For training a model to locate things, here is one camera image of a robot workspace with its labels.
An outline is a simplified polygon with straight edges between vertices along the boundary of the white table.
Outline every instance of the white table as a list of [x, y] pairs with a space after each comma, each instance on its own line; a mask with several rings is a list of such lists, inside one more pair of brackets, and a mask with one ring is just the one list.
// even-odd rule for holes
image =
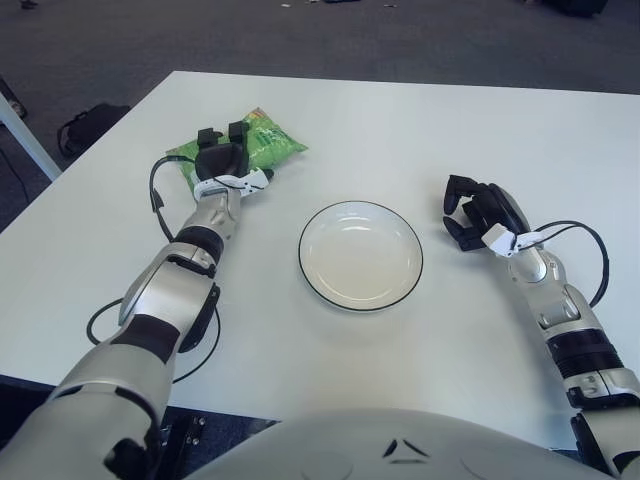
[[[173, 405], [278, 419], [429, 410], [571, 448], [574, 411], [502, 264], [461, 253], [444, 233], [451, 173], [504, 186], [534, 226], [577, 219], [601, 233], [611, 283], [596, 312], [638, 371], [639, 97], [176, 72], [0, 235], [0, 373], [62, 379], [91, 347], [89, 315], [121, 296], [165, 242], [149, 206], [153, 162], [255, 106], [310, 150], [246, 200], [217, 278], [220, 348], [174, 388]], [[185, 182], [167, 167], [158, 187], [175, 229], [193, 208]], [[299, 271], [306, 221], [347, 199], [394, 209], [421, 239], [420, 283], [385, 311], [330, 307]], [[592, 295], [601, 260], [590, 237], [571, 231], [550, 248]], [[113, 331], [115, 318], [105, 315], [97, 333]]]

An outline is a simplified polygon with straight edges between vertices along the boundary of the black joint band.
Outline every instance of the black joint band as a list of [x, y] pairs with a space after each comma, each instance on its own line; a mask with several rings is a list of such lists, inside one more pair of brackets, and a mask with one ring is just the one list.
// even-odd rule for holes
[[222, 256], [224, 242], [220, 235], [205, 227], [193, 226], [180, 230], [174, 242], [188, 243], [203, 249], [213, 258], [216, 264]]
[[180, 332], [173, 325], [151, 317], [136, 315], [124, 332], [111, 341], [111, 345], [133, 345], [153, 353], [167, 363]]
[[602, 330], [562, 333], [549, 339], [547, 347], [562, 378], [624, 366]]

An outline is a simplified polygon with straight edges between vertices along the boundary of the black bag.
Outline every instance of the black bag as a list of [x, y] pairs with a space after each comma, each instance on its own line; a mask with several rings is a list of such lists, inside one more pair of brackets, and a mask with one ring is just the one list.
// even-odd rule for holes
[[[89, 111], [76, 115], [73, 120], [58, 129], [58, 148], [65, 157], [84, 153], [91, 145], [126, 115], [131, 107], [116, 107], [108, 103], [96, 105]], [[63, 136], [66, 129], [66, 141]]]

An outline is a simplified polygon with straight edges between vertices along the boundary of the table leg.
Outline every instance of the table leg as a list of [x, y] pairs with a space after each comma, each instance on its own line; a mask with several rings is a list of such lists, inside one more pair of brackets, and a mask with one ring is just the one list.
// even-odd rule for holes
[[9, 102], [0, 94], [0, 120], [9, 129], [22, 148], [29, 154], [33, 161], [40, 167], [40, 170], [53, 181], [62, 174], [62, 171], [49, 156], [46, 150], [40, 145], [31, 130], [13, 110]]

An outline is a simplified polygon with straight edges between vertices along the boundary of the green snack bag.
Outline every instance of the green snack bag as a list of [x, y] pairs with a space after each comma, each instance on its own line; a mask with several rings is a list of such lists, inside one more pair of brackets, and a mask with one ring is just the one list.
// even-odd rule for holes
[[[249, 124], [247, 132], [247, 150], [249, 151], [249, 169], [274, 168], [292, 154], [304, 152], [307, 147], [296, 142], [287, 135], [278, 124], [260, 108], [249, 112], [243, 119]], [[229, 137], [223, 136], [219, 143], [229, 143]], [[198, 142], [193, 140], [180, 147], [167, 152], [168, 155], [184, 155], [195, 160], [198, 154]], [[180, 162], [182, 174], [187, 179], [189, 188], [193, 191], [194, 185], [200, 181], [195, 172], [195, 166], [191, 163]]]

